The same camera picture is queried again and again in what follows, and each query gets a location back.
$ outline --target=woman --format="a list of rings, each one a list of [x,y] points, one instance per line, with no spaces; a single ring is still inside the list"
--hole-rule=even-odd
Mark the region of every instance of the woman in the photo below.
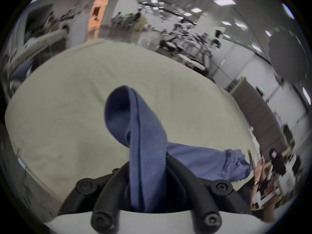
[[[283,156],[280,153],[277,153],[274,148],[269,151],[269,156],[271,158],[273,171],[283,176],[286,173]]]

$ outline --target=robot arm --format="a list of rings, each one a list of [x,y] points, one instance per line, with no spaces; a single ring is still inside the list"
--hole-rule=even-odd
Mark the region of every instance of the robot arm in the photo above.
[[[197,178],[169,154],[166,156],[166,166],[166,209],[160,213],[175,216],[187,213],[188,216],[183,215],[188,218],[185,223],[191,221],[191,227],[196,233],[217,232],[222,225],[220,211],[250,214],[249,206],[230,182]],[[163,215],[132,211],[129,197],[129,163],[120,169],[114,169],[112,174],[97,179],[85,178],[77,182],[64,201],[58,219],[80,217],[80,214],[89,217],[91,225],[88,228],[91,227],[93,233],[120,231],[122,216],[135,218],[140,215],[143,220],[150,215]]]

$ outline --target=hand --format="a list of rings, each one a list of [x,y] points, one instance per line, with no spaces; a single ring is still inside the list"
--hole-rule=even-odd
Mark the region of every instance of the hand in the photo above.
[[[261,172],[262,172],[262,166],[256,166],[254,169],[255,181],[257,182],[260,181]]]
[[[259,163],[258,163],[258,165],[259,165],[259,166],[264,166],[265,163],[266,163],[266,160],[264,159],[264,156],[262,156],[261,159],[260,159],[260,161],[259,161]]]
[[[275,191],[277,187],[274,186],[274,182],[276,179],[270,181],[268,183],[267,188],[264,190],[264,195],[267,196],[269,195],[272,191]],[[276,200],[278,199],[279,195],[274,195],[269,201],[265,203],[265,205],[274,205]]]

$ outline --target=ceiling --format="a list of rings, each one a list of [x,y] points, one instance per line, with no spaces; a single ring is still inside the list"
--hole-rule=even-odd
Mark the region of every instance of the ceiling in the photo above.
[[[165,9],[174,13],[179,13],[180,16],[188,18],[190,21],[197,22],[203,13],[219,13],[212,6],[213,0],[158,0],[164,1],[162,5]],[[224,21],[231,23],[230,26],[220,24],[226,27],[226,34],[231,38],[229,40],[236,41],[248,48],[251,48],[258,54],[270,61],[268,43],[270,37],[266,31],[274,32],[274,27],[284,26],[291,30],[298,38],[302,38],[301,31],[296,21],[290,18],[284,11],[281,0],[234,0],[235,5],[231,6],[228,13],[224,16]],[[194,13],[191,9],[198,7],[201,12]],[[166,15],[164,12],[163,19],[170,18],[171,15]],[[247,26],[247,29],[242,29],[235,25],[236,21],[240,21]],[[259,47],[260,51],[255,50],[252,45]]]

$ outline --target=person's arm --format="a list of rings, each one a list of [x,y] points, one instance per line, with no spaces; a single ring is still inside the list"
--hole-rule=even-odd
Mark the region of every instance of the person's arm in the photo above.
[[[256,185],[253,185],[253,186],[252,186],[252,192],[250,193],[250,207],[251,207],[252,204],[253,204],[252,199],[253,199],[253,197],[255,196],[255,194],[256,194],[257,191],[258,191],[258,187],[259,187],[259,184],[256,184]]]
[[[254,182],[257,184],[252,186],[252,191],[250,193],[250,206],[252,206],[252,204],[253,204],[252,199],[258,191],[261,171],[262,171],[261,166],[256,166],[254,169],[254,179],[255,179]]]
[[[265,196],[269,195],[273,190],[277,189],[274,187],[274,181],[270,181],[268,183],[268,186],[264,191]],[[264,222],[268,222],[268,223],[274,222],[274,220],[275,220],[274,219],[274,209],[275,209],[275,203],[276,203],[277,199],[278,199],[278,195],[275,195],[264,205],[263,216],[262,216],[262,220]]]
[[[275,203],[264,206],[263,219],[262,219],[264,222],[268,222],[268,223],[274,222],[274,209],[275,209]]]
[[[264,167],[262,167],[262,172],[261,172],[259,183],[261,184],[265,180],[266,180],[266,171],[264,170]]]
[[[259,183],[261,184],[263,181],[266,180],[266,172],[265,172],[265,169],[264,169],[264,165],[265,165],[265,159],[264,159],[264,156],[261,157],[260,161],[259,161],[259,164],[258,166],[261,166],[262,167],[262,171],[261,171],[261,176],[260,176],[260,181]]]

